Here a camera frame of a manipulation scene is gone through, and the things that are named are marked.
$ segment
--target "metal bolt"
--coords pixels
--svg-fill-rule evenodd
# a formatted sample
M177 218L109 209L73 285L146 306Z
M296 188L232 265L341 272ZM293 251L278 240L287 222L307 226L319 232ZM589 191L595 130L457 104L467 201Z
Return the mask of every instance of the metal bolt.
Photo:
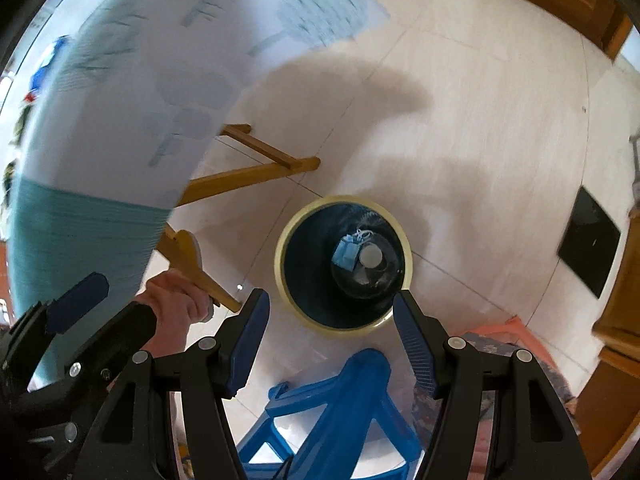
M72 377L77 377L82 370L82 365L80 363L73 363L71 368L69 368L69 375Z
M148 356L149 354L144 350L138 350L135 354L133 354L131 360L135 362L135 364L139 365L145 362Z
M462 350L466 346L466 341L461 337L450 337L447 343L456 350Z
M198 348L200 350L211 350L216 345L216 340L212 337L203 337L198 341Z
M529 352L529 350L525 350L524 348L521 348L516 352L516 357L523 363L529 363L533 359L533 355L531 355L531 352Z
M70 422L65 426L65 440L68 443L73 442L78 436L78 427Z

